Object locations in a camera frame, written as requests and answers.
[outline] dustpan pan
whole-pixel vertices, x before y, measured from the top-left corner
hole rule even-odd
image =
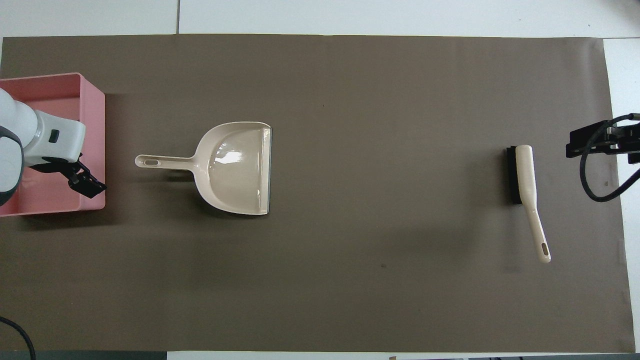
[[[271,127],[228,122],[209,130],[190,158],[138,155],[143,168],[188,170],[211,206],[245,215],[269,212]]]

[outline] brown table surface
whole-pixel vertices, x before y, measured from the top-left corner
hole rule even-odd
[[[106,94],[109,189],[100,211],[0,220],[0,314],[39,349],[634,350],[620,202],[564,157],[611,117],[601,40],[4,40],[3,78],[64,72]],[[238,120],[273,127],[266,216],[134,165]],[[547,265],[506,200],[522,143]],[[614,157],[589,169],[616,185]],[[21,341],[0,328],[1,350]]]

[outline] pink plastic bin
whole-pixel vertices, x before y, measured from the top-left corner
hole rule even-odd
[[[80,74],[0,79],[0,88],[33,109],[86,125],[80,161],[104,182],[104,94]],[[0,217],[104,208],[105,192],[89,199],[71,190],[60,173],[25,168],[13,197],[0,206]]]

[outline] white table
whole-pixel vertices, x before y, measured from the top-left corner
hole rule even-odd
[[[2,37],[174,33],[597,37],[605,39],[611,106],[617,116],[640,112],[639,19],[640,2],[635,0],[0,0],[0,44]],[[638,168],[626,162],[626,156],[618,157],[620,179]],[[621,197],[636,344],[640,344],[640,221],[634,219],[640,215],[639,200],[640,184]],[[170,352],[168,358],[369,360],[396,355],[398,359],[489,356]]]

